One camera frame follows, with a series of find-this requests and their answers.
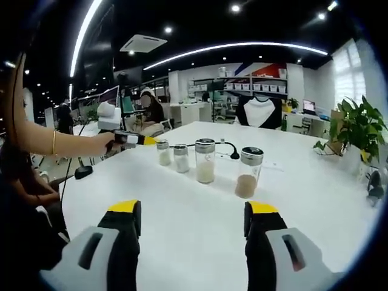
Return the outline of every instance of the white table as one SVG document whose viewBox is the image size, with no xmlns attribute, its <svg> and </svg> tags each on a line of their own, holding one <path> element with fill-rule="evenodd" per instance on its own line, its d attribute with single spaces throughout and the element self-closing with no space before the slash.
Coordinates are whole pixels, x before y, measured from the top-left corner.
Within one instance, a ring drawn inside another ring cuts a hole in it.
<svg viewBox="0 0 388 291">
<path fill-rule="evenodd" d="M 182 125 L 187 125 L 194 121 L 212 121 L 212 105 L 209 102 L 171 103 L 170 109 L 172 118 L 176 121 L 181 121 Z"/>
<path fill-rule="evenodd" d="M 355 178 L 318 156 L 316 138 L 240 125 L 194 122 L 161 136 L 175 143 L 213 138 L 264 150 L 253 200 L 275 206 L 288 227 L 297 227 L 323 253 L 334 272 L 352 263 L 373 229 L 377 209 Z M 216 147 L 231 153 L 228 145 Z M 195 153 L 189 151 L 190 166 Z M 234 195 L 239 161 L 216 155 L 216 180 L 195 181 L 195 169 L 178 174 L 157 164 L 155 147 L 127 150 L 94 166 L 82 180 L 68 180 L 63 212 L 74 238 L 95 226 L 112 204 L 142 202 L 139 290 L 246 290 L 243 218 L 245 200 Z"/>
</svg>

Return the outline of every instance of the white pot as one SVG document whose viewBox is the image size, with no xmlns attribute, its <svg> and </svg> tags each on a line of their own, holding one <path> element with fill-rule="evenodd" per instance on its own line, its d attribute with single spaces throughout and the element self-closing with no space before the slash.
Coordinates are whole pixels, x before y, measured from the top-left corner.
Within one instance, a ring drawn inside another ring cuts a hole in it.
<svg viewBox="0 0 388 291">
<path fill-rule="evenodd" d="M 341 168 L 351 175 L 357 175 L 360 171 L 361 150 L 354 145 L 347 147 L 344 156 L 341 158 Z"/>
</svg>

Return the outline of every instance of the brown powder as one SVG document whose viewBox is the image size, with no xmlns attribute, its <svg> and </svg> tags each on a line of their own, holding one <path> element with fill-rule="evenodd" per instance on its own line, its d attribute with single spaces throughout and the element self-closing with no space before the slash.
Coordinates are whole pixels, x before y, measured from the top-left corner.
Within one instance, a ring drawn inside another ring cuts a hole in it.
<svg viewBox="0 0 388 291">
<path fill-rule="evenodd" d="M 247 199 L 255 194 L 257 182 L 255 177 L 251 175 L 241 175 L 237 179 L 237 186 L 235 193 L 237 196 Z"/>
</svg>

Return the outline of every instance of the gold bracelet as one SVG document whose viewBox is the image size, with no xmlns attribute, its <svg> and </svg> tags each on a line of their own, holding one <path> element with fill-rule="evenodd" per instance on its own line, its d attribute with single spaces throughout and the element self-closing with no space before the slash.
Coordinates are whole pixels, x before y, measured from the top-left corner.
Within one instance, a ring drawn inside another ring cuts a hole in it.
<svg viewBox="0 0 388 291">
<path fill-rule="evenodd" d="M 56 156 L 56 153 L 55 153 L 55 133 L 56 133 L 56 131 L 54 130 L 54 135 L 53 135 L 53 156 Z"/>
</svg>

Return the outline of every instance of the small glass jar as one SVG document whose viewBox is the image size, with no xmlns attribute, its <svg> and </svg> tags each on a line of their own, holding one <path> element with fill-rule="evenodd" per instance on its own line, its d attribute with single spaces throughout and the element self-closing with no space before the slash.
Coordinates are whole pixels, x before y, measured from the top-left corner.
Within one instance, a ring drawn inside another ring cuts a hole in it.
<svg viewBox="0 0 388 291">
<path fill-rule="evenodd" d="M 178 173 L 185 173 L 190 170 L 189 151 L 187 150 L 187 145 L 177 144 L 174 146 L 174 161 L 176 165 L 176 171 Z"/>
<path fill-rule="evenodd" d="M 156 148 L 158 149 L 159 154 L 159 164 L 162 166 L 171 164 L 169 142 L 166 139 L 157 141 Z"/>
</svg>

